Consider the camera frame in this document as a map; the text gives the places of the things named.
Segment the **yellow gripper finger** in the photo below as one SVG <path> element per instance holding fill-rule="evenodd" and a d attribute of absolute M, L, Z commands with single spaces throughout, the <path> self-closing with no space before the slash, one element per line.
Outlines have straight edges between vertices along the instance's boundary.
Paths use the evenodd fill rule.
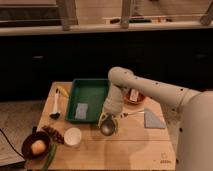
<path fill-rule="evenodd" d="M 99 118 L 99 123 L 103 122 L 106 118 L 106 113 L 101 113 L 100 118 Z"/>
<path fill-rule="evenodd" d="M 113 118 L 114 118 L 115 128 L 118 129 L 118 126 L 119 126 L 118 117 L 117 116 L 113 116 Z"/>

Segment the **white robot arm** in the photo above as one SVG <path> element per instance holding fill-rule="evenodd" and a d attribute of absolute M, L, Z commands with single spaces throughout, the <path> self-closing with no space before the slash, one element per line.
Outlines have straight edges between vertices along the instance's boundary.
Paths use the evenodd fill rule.
<path fill-rule="evenodd" d="M 117 131 L 124 96 L 135 89 L 181 114 L 176 171 L 213 171 L 213 91 L 197 91 L 136 76 L 131 70 L 113 67 L 98 127 L 103 135 Z"/>

